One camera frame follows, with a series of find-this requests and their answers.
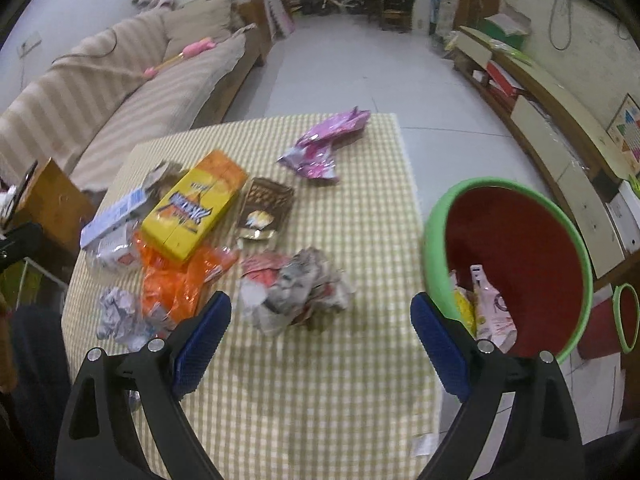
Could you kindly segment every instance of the yellow and orange box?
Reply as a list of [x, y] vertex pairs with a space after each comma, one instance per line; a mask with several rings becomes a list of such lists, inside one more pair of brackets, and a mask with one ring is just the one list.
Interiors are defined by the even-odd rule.
[[165, 256], [186, 261], [222, 218], [246, 178], [225, 153], [213, 150], [145, 218], [145, 239]]

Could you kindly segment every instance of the purple wrapper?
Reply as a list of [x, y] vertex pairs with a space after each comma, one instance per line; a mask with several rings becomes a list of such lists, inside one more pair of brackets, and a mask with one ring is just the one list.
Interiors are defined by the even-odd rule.
[[358, 107], [355, 107], [348, 112], [329, 117], [300, 137], [278, 162], [305, 178], [322, 178], [337, 182], [332, 143], [363, 129], [370, 115], [369, 110], [358, 110]]

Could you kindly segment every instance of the green rim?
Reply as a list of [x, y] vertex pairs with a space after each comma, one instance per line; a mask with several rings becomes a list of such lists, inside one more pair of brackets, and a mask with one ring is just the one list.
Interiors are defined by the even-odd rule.
[[456, 308], [453, 292], [449, 283], [449, 265], [445, 247], [445, 233], [447, 216], [454, 201], [470, 189], [476, 187], [503, 187], [520, 192], [539, 204], [543, 205], [553, 217], [564, 227], [569, 238], [574, 244], [578, 254], [578, 260], [582, 267], [582, 307], [577, 325], [569, 341], [556, 355], [556, 360], [562, 363], [580, 341], [591, 311], [591, 298], [593, 297], [593, 278], [591, 276], [591, 261], [580, 233], [574, 224], [567, 218], [562, 210], [551, 200], [540, 193], [529, 189], [522, 184], [497, 177], [472, 178], [464, 180], [451, 187], [433, 207], [424, 229], [422, 246], [422, 262], [424, 265], [424, 278], [431, 299], [438, 305], [444, 316], [450, 319], [460, 319]]
[[[636, 300], [636, 333], [634, 334], [634, 340], [631, 345], [626, 342], [625, 331], [622, 330], [622, 316], [620, 316], [620, 295], [626, 288], [631, 290], [631, 293], [634, 295], [634, 299]], [[613, 293], [613, 317], [616, 320], [616, 330], [618, 331], [618, 338], [620, 339], [622, 351], [625, 354], [628, 354], [634, 349], [634, 346], [636, 346], [636, 341], [638, 340], [638, 328], [640, 328], [640, 304], [638, 303], [638, 294], [628, 283], [617, 286]]]

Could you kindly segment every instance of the yellow and white checkered tablecloth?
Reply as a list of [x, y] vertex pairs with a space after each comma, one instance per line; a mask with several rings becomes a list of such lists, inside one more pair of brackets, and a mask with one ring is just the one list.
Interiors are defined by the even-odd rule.
[[[315, 246], [344, 269], [357, 292], [351, 310], [323, 330], [292, 326], [267, 338], [240, 319], [239, 266], [220, 282], [231, 324], [196, 392], [182, 407], [225, 479], [411, 479], [427, 457], [413, 437], [438, 433], [441, 386], [409, 318], [421, 290], [421, 222], [393, 114], [373, 114], [364, 136], [337, 150], [340, 183], [318, 186], [275, 161], [326, 115], [219, 124], [140, 144], [100, 206], [142, 183], [161, 160], [192, 166], [215, 148], [251, 176], [293, 186], [296, 199], [278, 250]], [[231, 243], [239, 202], [216, 228]], [[140, 291], [140, 274], [115, 283]], [[98, 341], [96, 300], [105, 286], [76, 263], [62, 328], [73, 377]], [[134, 414], [151, 468], [167, 476], [142, 410]]]

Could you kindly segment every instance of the orange plastic bag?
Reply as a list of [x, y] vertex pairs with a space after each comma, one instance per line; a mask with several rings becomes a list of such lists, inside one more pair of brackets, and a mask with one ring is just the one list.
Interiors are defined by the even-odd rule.
[[143, 314], [159, 328], [173, 329], [197, 314], [200, 293], [206, 282], [215, 282], [239, 257], [237, 249], [202, 245], [184, 264], [160, 254], [135, 232], [134, 243], [145, 267], [140, 305]]

